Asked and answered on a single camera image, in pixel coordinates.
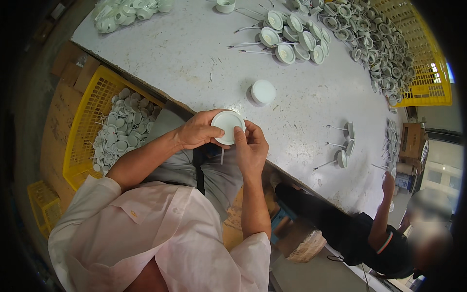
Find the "shirt pocket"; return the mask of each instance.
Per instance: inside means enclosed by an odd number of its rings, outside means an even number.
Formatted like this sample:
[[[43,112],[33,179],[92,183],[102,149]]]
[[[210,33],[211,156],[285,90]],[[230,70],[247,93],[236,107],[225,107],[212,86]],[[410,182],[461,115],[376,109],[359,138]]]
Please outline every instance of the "shirt pocket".
[[[141,224],[150,212],[164,212],[176,191],[176,185],[138,187],[123,193],[110,205],[120,207],[136,224]]]

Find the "black pants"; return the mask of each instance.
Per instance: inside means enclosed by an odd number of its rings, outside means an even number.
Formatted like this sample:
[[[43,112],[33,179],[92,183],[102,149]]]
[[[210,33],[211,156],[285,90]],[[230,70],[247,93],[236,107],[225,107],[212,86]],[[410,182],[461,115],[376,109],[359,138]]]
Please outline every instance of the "black pants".
[[[352,221],[351,216],[315,196],[297,191],[283,183],[276,186],[275,192],[297,216],[307,219],[321,230],[323,237],[333,249],[341,252],[340,243]]]

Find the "plastic bag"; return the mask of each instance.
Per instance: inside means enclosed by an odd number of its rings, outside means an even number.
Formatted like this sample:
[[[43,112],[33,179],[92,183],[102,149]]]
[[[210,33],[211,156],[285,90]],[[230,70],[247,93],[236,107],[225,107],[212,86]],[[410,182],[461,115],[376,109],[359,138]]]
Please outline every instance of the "plastic bag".
[[[150,19],[154,13],[169,12],[174,0],[101,0],[92,11],[94,26],[108,34],[135,21]]]

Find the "floor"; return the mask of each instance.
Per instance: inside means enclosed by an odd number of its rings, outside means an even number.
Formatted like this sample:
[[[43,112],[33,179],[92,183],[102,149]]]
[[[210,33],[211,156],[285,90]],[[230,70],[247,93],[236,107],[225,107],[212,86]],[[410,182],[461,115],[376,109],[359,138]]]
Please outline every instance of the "floor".
[[[14,114],[16,158],[14,197],[36,252],[50,266],[47,241],[32,214],[26,187],[42,179],[40,157],[42,135],[49,106],[59,78],[50,69],[62,45],[94,7],[94,0],[77,0],[53,29],[44,45],[32,43],[15,72],[10,111]]]

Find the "blue stool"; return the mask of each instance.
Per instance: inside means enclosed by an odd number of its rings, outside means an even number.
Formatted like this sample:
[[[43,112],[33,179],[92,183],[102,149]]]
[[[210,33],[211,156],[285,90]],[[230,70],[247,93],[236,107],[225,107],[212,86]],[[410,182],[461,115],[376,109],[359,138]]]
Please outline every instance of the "blue stool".
[[[274,230],[279,226],[279,223],[288,216],[292,221],[297,219],[297,215],[289,209],[281,200],[277,201],[277,204],[281,208],[279,212],[274,215],[271,219],[271,242],[276,244],[279,241],[279,238],[274,234]]]

